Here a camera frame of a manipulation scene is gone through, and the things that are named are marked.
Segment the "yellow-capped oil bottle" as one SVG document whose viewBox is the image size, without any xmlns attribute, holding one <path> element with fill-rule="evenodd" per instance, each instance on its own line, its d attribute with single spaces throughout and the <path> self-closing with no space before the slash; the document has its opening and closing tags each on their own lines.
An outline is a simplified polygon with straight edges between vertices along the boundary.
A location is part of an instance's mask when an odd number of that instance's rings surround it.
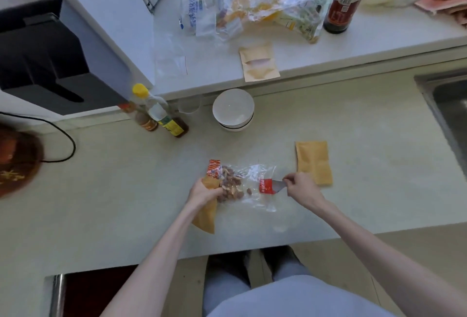
<svg viewBox="0 0 467 317">
<path fill-rule="evenodd" d="M 172 136 L 180 138 L 188 133 L 189 126 L 182 118 L 175 116 L 166 100 L 162 97 L 153 95 L 141 83 L 135 84 L 132 87 L 132 92 L 144 102 L 149 116 L 170 132 Z"/>
</svg>

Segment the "yellow paper pouch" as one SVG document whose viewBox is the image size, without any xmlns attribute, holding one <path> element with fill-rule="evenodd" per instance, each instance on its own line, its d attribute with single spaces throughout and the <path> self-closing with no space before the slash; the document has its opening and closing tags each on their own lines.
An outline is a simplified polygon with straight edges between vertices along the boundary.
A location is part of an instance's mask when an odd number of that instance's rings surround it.
<svg viewBox="0 0 467 317">
<path fill-rule="evenodd" d="M 318 186 L 333 185 L 326 141 L 295 142 L 297 172 L 308 173 Z"/>
<path fill-rule="evenodd" d="M 206 175 L 204 178 L 202 178 L 202 183 L 209 190 L 217 189 L 220 186 L 220 179 Z M 217 198 L 209 201 L 195 215 L 191 223 L 203 232 L 209 233 L 211 235 L 215 234 L 215 216 L 217 213 L 217 205 Z"/>
</svg>

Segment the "person's grey trousers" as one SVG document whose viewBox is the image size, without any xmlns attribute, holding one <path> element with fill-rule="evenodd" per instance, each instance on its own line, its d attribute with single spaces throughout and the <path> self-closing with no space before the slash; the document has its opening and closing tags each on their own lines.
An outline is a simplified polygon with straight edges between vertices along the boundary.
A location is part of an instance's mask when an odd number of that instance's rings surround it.
<svg viewBox="0 0 467 317">
<path fill-rule="evenodd" d="M 293 276 L 312 276 L 288 245 L 263 248 L 260 252 L 273 282 Z M 238 251 L 208 257 L 202 301 L 203 317 L 207 317 L 225 300 L 252 289 L 248 276 L 250 255 L 251 251 Z"/>
</svg>

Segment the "steel kitchen sink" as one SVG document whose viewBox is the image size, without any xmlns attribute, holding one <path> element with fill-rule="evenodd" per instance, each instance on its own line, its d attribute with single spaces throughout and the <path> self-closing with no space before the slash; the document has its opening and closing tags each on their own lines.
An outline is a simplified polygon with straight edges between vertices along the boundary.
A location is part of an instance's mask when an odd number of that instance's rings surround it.
<svg viewBox="0 0 467 317">
<path fill-rule="evenodd" d="M 417 75 L 414 81 L 467 179 L 467 68 Z"/>
</svg>

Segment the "white round lidded container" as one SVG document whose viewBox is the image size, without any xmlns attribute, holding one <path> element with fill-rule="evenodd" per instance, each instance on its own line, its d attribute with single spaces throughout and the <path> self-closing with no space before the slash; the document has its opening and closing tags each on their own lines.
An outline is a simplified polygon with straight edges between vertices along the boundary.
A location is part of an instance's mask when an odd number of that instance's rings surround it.
<svg viewBox="0 0 467 317">
<path fill-rule="evenodd" d="M 245 90 L 234 88 L 222 92 L 213 102 L 217 123 L 229 132 L 241 132 L 253 122 L 254 98 Z"/>
</svg>

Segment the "empty clear plastic bag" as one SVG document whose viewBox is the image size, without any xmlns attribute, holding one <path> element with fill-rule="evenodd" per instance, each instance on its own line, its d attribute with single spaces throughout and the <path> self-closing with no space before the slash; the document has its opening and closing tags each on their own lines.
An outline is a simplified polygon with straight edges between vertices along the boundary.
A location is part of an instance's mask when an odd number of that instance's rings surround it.
<svg viewBox="0 0 467 317">
<path fill-rule="evenodd" d="M 175 36 L 167 32 L 155 32 L 153 44 L 153 61 L 157 78 L 188 75 L 184 49 Z"/>
</svg>

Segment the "flat yellow paper pouch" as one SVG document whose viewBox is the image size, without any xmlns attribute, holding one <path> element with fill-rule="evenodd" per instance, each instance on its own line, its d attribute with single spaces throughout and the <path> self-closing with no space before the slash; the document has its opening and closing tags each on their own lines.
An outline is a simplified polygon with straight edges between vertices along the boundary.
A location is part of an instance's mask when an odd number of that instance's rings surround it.
<svg viewBox="0 0 467 317">
<path fill-rule="evenodd" d="M 297 172 L 308 173 L 318 186 L 333 185 L 326 141 L 295 142 Z"/>
</svg>

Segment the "person's right hand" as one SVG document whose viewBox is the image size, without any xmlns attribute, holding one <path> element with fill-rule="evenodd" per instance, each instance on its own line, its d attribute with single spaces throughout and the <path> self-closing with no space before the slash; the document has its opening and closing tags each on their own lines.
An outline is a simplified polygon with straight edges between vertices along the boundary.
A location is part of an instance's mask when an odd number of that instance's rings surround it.
<svg viewBox="0 0 467 317">
<path fill-rule="evenodd" d="M 295 193 L 287 193 L 287 195 L 304 208 L 316 213 L 325 204 L 325 198 L 309 174 L 297 173 L 298 189 Z"/>
</svg>

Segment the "person's light grey shirt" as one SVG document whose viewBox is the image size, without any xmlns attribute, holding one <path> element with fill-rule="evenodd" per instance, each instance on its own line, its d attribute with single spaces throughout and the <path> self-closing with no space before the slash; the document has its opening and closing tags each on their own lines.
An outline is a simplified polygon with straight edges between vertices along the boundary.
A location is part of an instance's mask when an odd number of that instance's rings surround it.
<svg viewBox="0 0 467 317">
<path fill-rule="evenodd" d="M 203 317 L 396 317 L 381 306 L 310 275 L 295 275 L 203 302 Z"/>
</svg>

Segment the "person's right forearm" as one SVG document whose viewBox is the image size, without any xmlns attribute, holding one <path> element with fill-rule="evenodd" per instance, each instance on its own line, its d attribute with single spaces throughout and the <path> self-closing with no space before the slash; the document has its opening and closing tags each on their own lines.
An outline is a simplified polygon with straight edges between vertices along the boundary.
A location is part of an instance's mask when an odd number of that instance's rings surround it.
<svg viewBox="0 0 467 317">
<path fill-rule="evenodd" d="M 377 280 L 406 317 L 467 317 L 467 296 L 384 243 L 326 200 L 308 209 L 323 219 Z"/>
</svg>

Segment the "clear plastic bag of nuts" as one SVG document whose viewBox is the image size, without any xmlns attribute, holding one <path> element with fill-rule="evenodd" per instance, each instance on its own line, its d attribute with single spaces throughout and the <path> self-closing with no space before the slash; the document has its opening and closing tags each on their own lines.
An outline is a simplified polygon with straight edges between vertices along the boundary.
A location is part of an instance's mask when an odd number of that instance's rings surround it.
<svg viewBox="0 0 467 317">
<path fill-rule="evenodd" d="M 273 181 L 279 181 L 286 169 L 262 163 L 232 165 L 218 159 L 210 159 L 207 176 L 217 179 L 222 194 L 220 205 L 242 205 L 269 213 L 278 209 L 278 192 Z"/>
</svg>

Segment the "person's left forearm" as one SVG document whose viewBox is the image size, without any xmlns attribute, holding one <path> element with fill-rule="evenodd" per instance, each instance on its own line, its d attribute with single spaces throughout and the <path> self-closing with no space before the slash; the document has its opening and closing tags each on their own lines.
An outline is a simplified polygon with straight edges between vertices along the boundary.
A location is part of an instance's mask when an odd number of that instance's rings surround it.
<svg viewBox="0 0 467 317">
<path fill-rule="evenodd" d="M 195 215 L 211 199 L 190 198 L 147 257 L 122 285 L 100 317 L 160 317 L 179 252 Z"/>
</svg>

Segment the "black kitchen appliance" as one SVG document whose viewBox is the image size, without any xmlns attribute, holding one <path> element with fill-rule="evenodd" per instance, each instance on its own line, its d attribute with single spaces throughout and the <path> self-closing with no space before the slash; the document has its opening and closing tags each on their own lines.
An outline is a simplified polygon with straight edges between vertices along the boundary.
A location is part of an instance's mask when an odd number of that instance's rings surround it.
<svg viewBox="0 0 467 317">
<path fill-rule="evenodd" d="M 60 115 L 131 97 L 128 66 L 66 0 L 0 10 L 0 89 Z"/>
</svg>

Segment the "person's left hand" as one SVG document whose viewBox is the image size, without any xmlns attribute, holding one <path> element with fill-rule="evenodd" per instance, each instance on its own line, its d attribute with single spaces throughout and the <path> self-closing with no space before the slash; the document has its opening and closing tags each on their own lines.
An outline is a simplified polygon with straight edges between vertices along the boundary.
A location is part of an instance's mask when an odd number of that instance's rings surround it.
<svg viewBox="0 0 467 317">
<path fill-rule="evenodd" d="M 185 206 L 193 210 L 200 210 L 207 203 L 208 189 L 203 183 L 203 178 L 199 178 L 191 187 Z"/>
</svg>

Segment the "small clear glass cup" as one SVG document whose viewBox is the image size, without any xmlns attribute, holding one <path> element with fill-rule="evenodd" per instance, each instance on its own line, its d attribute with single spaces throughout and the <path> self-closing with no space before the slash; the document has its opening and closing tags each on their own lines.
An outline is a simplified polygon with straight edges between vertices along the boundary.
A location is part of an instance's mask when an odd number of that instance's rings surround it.
<svg viewBox="0 0 467 317">
<path fill-rule="evenodd" d="M 203 95 L 194 95 L 178 99 L 178 112 L 186 115 L 196 113 L 203 104 Z"/>
</svg>

